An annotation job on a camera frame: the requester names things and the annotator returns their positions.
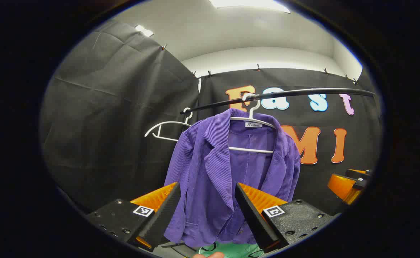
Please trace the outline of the black backdrop cloth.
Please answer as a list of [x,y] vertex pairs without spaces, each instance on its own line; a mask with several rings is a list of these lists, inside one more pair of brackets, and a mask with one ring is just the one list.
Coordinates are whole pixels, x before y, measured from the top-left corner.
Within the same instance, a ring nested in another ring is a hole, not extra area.
[[[356,88],[375,92],[364,72],[355,85],[337,75],[269,68],[217,73],[198,80],[159,43],[133,26],[110,20],[63,60],[51,79],[41,114],[40,142],[49,171],[89,213],[116,197],[160,188],[174,143],[144,134],[155,124],[184,120],[184,108],[233,99],[245,91]],[[303,150],[294,199],[326,213],[339,201],[327,184],[333,173],[373,169],[382,140],[371,97],[293,96],[263,100]]]

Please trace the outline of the green laundry hamper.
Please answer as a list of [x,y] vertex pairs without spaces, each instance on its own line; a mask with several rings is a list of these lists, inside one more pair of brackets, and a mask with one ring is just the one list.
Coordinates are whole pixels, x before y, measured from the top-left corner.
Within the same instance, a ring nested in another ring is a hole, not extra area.
[[209,257],[213,253],[223,253],[225,258],[259,258],[264,251],[257,244],[235,244],[215,242],[198,250],[198,254]]

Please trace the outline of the large ceiling light panel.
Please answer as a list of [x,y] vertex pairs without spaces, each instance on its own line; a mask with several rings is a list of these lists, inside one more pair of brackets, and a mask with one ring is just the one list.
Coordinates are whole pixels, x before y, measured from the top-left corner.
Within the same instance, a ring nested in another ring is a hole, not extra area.
[[280,11],[291,14],[291,11],[277,0],[208,0],[215,8],[253,7]]

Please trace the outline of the large white plastic hanger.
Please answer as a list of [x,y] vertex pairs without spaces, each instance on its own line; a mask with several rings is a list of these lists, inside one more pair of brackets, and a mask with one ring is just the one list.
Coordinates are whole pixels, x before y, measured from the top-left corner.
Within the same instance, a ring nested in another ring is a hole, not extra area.
[[[254,106],[253,108],[251,108],[249,110],[249,116],[248,117],[232,116],[230,119],[231,120],[238,120],[238,121],[246,121],[248,124],[265,125],[267,127],[271,127],[273,129],[276,129],[276,127],[273,124],[270,124],[268,122],[265,122],[265,121],[254,118],[254,111],[259,109],[260,106],[261,106],[261,101],[257,100],[256,106]],[[230,150],[236,150],[236,151],[254,152],[254,153],[265,153],[265,154],[273,153],[273,151],[270,151],[270,150],[248,149],[248,148],[239,148],[239,147],[229,147],[229,149]]]

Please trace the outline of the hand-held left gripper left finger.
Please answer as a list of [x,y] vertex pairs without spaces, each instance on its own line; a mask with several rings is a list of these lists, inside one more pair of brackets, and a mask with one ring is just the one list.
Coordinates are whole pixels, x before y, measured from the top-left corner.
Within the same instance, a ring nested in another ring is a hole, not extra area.
[[161,244],[181,195],[180,184],[174,182],[131,201],[115,199],[86,218],[121,242],[152,252]]

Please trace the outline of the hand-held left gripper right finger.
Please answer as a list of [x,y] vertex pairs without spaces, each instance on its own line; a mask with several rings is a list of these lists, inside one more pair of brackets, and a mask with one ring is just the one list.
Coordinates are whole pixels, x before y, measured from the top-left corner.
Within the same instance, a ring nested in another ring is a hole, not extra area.
[[235,198],[264,253],[303,241],[334,221],[302,199],[286,202],[243,183],[236,184]]

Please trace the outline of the purple ribbed jacket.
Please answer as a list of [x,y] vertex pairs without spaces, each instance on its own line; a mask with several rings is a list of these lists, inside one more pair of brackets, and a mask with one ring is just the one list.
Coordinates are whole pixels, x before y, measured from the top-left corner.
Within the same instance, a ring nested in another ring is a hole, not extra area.
[[237,183],[292,200],[300,173],[300,153],[292,137],[273,116],[254,114],[255,119],[276,129],[231,120],[232,116],[249,114],[228,109],[200,120],[185,130],[175,145],[164,183],[178,182],[181,189],[179,204],[164,233],[171,242],[183,241],[192,247],[214,242],[255,244],[235,198]]

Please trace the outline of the black clothes rack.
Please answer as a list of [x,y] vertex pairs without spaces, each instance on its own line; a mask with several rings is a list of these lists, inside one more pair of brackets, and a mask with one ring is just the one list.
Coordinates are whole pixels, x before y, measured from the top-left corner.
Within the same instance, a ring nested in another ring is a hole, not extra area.
[[297,95],[317,95],[317,94],[349,94],[349,95],[363,95],[375,98],[375,93],[367,91],[367,90],[360,90],[360,89],[350,89],[350,88],[313,88],[313,89],[301,89],[301,90],[287,90],[287,91],[280,91],[274,93],[267,93],[267,94],[254,94],[243,96],[240,98],[228,100],[228,101],[220,101],[208,105],[203,105],[199,107],[195,107],[192,109],[185,109],[180,112],[180,114],[191,113],[198,110],[203,109],[210,109],[218,106],[225,106],[230,104],[238,104],[246,101],[257,101],[263,99],[271,99],[271,98],[278,98],[278,97],[289,97],[289,96],[297,96]]

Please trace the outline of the small ceiling light panel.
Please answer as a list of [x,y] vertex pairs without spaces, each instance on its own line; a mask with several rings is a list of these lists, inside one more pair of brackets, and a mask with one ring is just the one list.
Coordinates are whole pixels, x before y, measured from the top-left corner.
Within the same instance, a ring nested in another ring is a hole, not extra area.
[[149,29],[146,29],[144,26],[138,24],[134,27],[136,29],[136,31],[141,32],[142,34],[144,34],[146,37],[151,37],[154,35],[154,32],[152,32]]

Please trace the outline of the small white plastic hanger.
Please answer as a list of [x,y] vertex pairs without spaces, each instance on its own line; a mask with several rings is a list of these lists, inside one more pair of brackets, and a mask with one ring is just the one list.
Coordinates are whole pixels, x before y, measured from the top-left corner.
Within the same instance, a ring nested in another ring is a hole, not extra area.
[[190,111],[191,109],[189,107],[185,108],[183,110],[184,114],[185,114],[185,122],[177,122],[177,121],[165,121],[165,122],[160,122],[159,124],[154,125],[153,127],[151,127],[150,129],[148,129],[148,131],[146,131],[146,133],[144,134],[144,137],[148,137],[150,134],[157,138],[157,139],[164,139],[170,142],[178,142],[179,139],[173,139],[173,138],[168,138],[168,137],[162,137],[161,131],[162,131],[162,126],[166,125],[166,124],[176,124],[176,125],[181,125],[181,126],[185,126],[185,127],[190,127],[191,125],[188,123],[189,119],[193,117],[193,111]]

